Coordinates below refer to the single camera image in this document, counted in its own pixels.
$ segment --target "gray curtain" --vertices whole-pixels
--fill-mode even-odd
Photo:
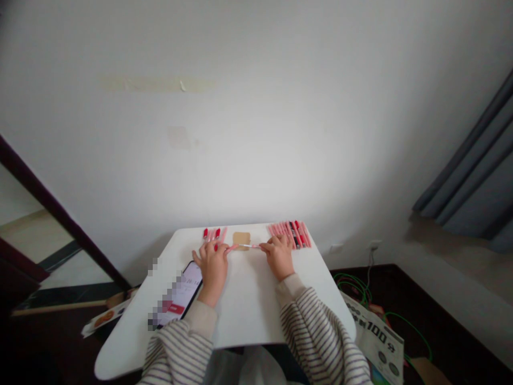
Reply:
[[[451,233],[513,251],[513,72],[413,209]]]

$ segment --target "phone screen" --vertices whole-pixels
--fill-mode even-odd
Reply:
[[[173,320],[182,319],[196,296],[201,282],[201,269],[191,261],[181,277],[176,280],[170,295],[163,296],[162,306],[159,307],[157,314],[153,315],[157,318],[153,319],[153,325],[160,329]]]

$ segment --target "striped shirt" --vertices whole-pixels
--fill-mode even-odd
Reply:
[[[311,384],[372,384],[367,360],[313,288],[293,274],[276,292],[285,340]],[[140,384],[201,384],[216,321],[211,307],[195,301],[183,320],[152,336]]]

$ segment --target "row of pens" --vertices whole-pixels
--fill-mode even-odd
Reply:
[[[304,222],[299,221],[285,221],[285,222],[277,222],[274,224],[270,224],[267,226],[269,233],[272,236],[277,235],[287,235],[290,238],[294,239],[294,243],[292,244],[292,248],[294,250],[299,250],[301,248],[311,248],[312,243],[310,242],[310,236],[308,235],[308,230]],[[217,244],[224,243],[224,239],[226,238],[226,232],[228,228],[225,227],[221,232],[220,228],[209,230],[206,228],[203,230],[203,241],[210,242],[214,240],[218,240]],[[259,249],[260,246],[255,244],[234,244],[226,250],[226,253],[236,249],[237,247],[248,247]]]

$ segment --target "brown card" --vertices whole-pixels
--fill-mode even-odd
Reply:
[[[451,385],[442,371],[429,362],[427,358],[412,358],[410,361],[426,385]]]
[[[238,232],[234,233],[234,243],[250,244],[250,241],[251,241],[251,234],[250,233],[238,233]],[[246,246],[239,246],[235,250],[246,251],[246,250],[249,250],[249,248],[247,248]]]

